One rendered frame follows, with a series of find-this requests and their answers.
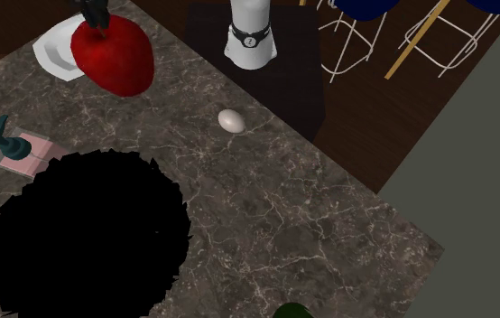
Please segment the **red apple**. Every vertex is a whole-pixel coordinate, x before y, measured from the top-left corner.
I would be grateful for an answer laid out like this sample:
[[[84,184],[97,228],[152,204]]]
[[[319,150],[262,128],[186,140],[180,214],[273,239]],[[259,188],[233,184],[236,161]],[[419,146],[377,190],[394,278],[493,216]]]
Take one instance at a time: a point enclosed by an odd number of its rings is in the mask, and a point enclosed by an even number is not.
[[[139,95],[152,85],[153,48],[135,22],[112,14],[104,31],[82,22],[71,36],[78,68],[100,88],[119,97]]]

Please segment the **white plate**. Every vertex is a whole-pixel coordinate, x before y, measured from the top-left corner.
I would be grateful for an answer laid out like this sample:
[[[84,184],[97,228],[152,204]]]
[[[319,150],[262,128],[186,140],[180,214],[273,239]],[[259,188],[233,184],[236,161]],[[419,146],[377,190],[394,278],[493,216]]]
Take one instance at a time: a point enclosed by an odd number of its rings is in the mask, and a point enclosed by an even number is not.
[[[73,33],[84,21],[81,14],[71,16],[55,24],[32,45],[39,64],[60,80],[72,81],[84,75],[77,66],[70,48]]]

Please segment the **pink book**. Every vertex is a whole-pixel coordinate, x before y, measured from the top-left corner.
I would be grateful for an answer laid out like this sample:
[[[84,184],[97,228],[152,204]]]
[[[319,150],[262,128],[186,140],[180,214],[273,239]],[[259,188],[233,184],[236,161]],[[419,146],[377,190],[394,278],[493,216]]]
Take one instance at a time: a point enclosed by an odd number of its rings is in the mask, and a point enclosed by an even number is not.
[[[69,153],[67,149],[51,141],[49,137],[20,127],[14,128],[8,136],[26,139],[31,143],[32,150],[28,156],[19,161],[5,157],[0,151],[0,168],[29,178],[45,171],[51,159],[61,159]]]

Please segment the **teal figure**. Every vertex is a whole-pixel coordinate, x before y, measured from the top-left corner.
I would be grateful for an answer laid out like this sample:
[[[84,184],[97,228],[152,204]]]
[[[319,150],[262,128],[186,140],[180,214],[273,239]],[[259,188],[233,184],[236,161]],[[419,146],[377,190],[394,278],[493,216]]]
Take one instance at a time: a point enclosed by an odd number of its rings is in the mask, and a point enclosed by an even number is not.
[[[32,144],[19,136],[4,137],[3,133],[7,119],[8,115],[0,116],[0,151],[5,157],[19,161],[31,153]]]

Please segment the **white egg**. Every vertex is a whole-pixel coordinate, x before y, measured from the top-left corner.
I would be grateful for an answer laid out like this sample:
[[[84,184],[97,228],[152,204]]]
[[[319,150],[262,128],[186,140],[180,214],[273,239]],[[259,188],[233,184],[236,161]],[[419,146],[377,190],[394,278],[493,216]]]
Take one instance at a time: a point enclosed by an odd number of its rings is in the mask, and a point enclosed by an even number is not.
[[[243,117],[233,109],[223,109],[218,113],[218,123],[229,133],[239,134],[245,130]]]

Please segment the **dark robot stand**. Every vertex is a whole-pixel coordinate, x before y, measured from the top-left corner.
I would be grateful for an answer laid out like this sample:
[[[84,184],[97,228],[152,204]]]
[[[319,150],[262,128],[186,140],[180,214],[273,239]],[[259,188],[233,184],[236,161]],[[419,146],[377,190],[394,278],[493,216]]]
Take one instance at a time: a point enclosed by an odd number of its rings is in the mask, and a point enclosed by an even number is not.
[[[317,11],[310,6],[273,5],[278,55],[259,70],[242,70],[224,54],[228,4],[192,3],[184,41],[286,124],[313,141],[324,119]]]

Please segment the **black spiky plant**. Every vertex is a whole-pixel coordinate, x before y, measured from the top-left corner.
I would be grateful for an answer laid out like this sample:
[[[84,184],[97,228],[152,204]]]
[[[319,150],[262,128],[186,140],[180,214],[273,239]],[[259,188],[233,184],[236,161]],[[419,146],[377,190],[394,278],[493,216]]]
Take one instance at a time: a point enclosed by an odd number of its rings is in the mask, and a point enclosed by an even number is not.
[[[18,318],[143,318],[190,246],[180,186],[137,152],[67,154],[0,207],[0,308]]]

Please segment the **blue stool with white legs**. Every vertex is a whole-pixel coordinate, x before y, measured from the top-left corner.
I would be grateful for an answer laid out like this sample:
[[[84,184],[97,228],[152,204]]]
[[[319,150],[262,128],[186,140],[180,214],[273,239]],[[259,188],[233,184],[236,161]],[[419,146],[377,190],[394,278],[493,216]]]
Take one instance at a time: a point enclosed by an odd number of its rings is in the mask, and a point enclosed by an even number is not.
[[[440,15],[436,19],[439,21],[442,21],[443,23],[451,26],[458,32],[464,34],[467,36],[468,40],[465,43],[465,45],[458,51],[458,53],[455,55],[454,58],[450,60],[450,62],[447,65],[444,65],[438,61],[436,61],[434,58],[432,58],[427,52],[425,52],[423,49],[418,47],[418,44],[415,46],[413,50],[418,51],[420,54],[422,54],[425,58],[427,58],[429,61],[431,61],[433,64],[441,68],[441,73],[438,75],[440,78],[447,70],[452,70],[457,68],[470,54],[472,54],[477,46],[478,46],[478,41],[480,38],[486,33],[486,31],[493,25],[493,23],[498,19],[500,16],[500,0],[466,0],[469,4],[474,6],[475,8],[479,9],[482,12],[485,12],[488,14],[488,17],[486,20],[480,25],[480,27],[473,33],[470,33],[463,28],[459,27],[458,25],[454,24],[453,22],[441,17]],[[404,35],[404,40],[403,42],[398,46],[399,49],[401,49],[404,45],[408,45],[408,43],[412,40],[418,29],[422,26],[423,20],[428,17],[428,15],[431,13],[431,11],[435,8],[436,5],[434,5],[430,11],[413,27],[411,27]]]
[[[363,61],[369,61],[371,58],[375,44],[378,40],[379,34],[383,28],[386,16],[390,10],[395,8],[401,0],[319,0],[316,9],[319,10],[323,2],[326,2],[331,9],[338,9],[340,11],[339,17],[329,23],[326,23],[318,28],[319,31],[327,29],[329,27],[333,28],[333,33],[336,33],[340,25],[344,25],[348,28],[347,38],[345,44],[338,56],[338,61],[336,65],[329,69],[324,64],[321,68],[328,73],[330,76],[329,84],[334,82],[334,79],[342,75],[349,70],[356,67],[357,64]],[[368,22],[376,18],[380,18],[380,23],[378,24],[377,30],[375,32],[375,37],[372,41],[367,40],[367,38],[356,28],[358,22]],[[352,63],[349,67],[344,70],[340,70],[339,66],[343,61],[345,52],[350,43],[353,35],[356,35],[362,42],[368,46],[368,52],[366,55]]]

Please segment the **light wooden bar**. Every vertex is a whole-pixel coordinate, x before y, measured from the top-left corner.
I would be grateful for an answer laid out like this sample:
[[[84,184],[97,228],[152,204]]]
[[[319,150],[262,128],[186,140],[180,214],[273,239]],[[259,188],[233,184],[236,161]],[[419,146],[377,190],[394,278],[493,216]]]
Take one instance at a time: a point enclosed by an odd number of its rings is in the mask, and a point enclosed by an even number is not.
[[[418,44],[419,40],[423,37],[423,35],[430,29],[433,23],[436,21],[441,12],[445,9],[445,7],[449,4],[450,0],[440,0],[435,8],[431,11],[427,18],[423,20],[422,26],[418,29],[412,40],[408,43],[407,47],[403,50],[401,55],[395,61],[394,65],[391,69],[385,74],[384,78],[389,80],[394,73],[399,69],[404,60],[408,57],[411,51]]]

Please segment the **dark green round object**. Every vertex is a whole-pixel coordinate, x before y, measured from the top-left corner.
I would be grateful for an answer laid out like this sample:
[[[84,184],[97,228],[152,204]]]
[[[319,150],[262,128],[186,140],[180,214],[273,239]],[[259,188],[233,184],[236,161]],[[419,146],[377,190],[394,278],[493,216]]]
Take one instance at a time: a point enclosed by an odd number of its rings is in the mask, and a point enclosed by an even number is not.
[[[310,310],[303,304],[289,302],[280,305],[274,312],[273,318],[314,318]]]

